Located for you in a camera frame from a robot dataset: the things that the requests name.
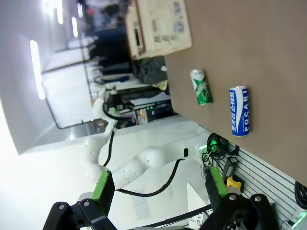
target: table surface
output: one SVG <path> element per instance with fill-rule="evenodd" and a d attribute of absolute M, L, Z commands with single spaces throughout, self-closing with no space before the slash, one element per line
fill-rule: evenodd
<path fill-rule="evenodd" d="M 173 108 L 307 185 L 307 1 L 186 0 L 193 47 L 166 56 Z M 190 79 L 204 69 L 213 103 Z M 251 132 L 231 133 L 228 90 L 249 88 Z"/>

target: green and white can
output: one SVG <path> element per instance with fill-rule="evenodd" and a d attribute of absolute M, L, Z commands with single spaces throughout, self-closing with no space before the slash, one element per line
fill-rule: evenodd
<path fill-rule="evenodd" d="M 208 83 L 204 71 L 194 69 L 191 71 L 191 79 L 199 105 L 212 102 L 212 97 L 208 88 Z"/>

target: ceiling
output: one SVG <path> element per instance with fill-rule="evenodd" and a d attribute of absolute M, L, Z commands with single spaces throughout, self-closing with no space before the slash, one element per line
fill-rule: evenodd
<path fill-rule="evenodd" d="M 58 130 L 45 100 L 38 98 L 30 40 L 37 41 L 41 68 L 53 50 L 64 47 L 69 16 L 59 25 L 46 0 L 3 1 L 0 8 L 0 99 L 6 121 L 19 154 L 30 148 L 88 135 L 93 127 Z"/>

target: can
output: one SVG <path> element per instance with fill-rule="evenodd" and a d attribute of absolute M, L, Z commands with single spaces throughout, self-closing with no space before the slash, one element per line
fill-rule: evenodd
<path fill-rule="evenodd" d="M 194 69 L 191 71 L 191 80 L 196 94 L 198 105 L 204 105 L 212 102 L 212 97 L 208 88 L 208 82 L 204 71 Z"/>
<path fill-rule="evenodd" d="M 249 103 L 246 86 L 229 89 L 232 134 L 238 137 L 249 134 Z"/>

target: screw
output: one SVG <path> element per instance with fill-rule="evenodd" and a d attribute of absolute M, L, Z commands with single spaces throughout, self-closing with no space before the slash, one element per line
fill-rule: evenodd
<path fill-rule="evenodd" d="M 257 201 L 257 202 L 261 201 L 261 196 L 259 196 L 259 195 L 256 196 L 256 197 L 255 197 L 255 201 Z"/>
<path fill-rule="evenodd" d="M 236 199 L 236 195 L 230 195 L 229 199 L 230 200 L 235 200 Z"/>

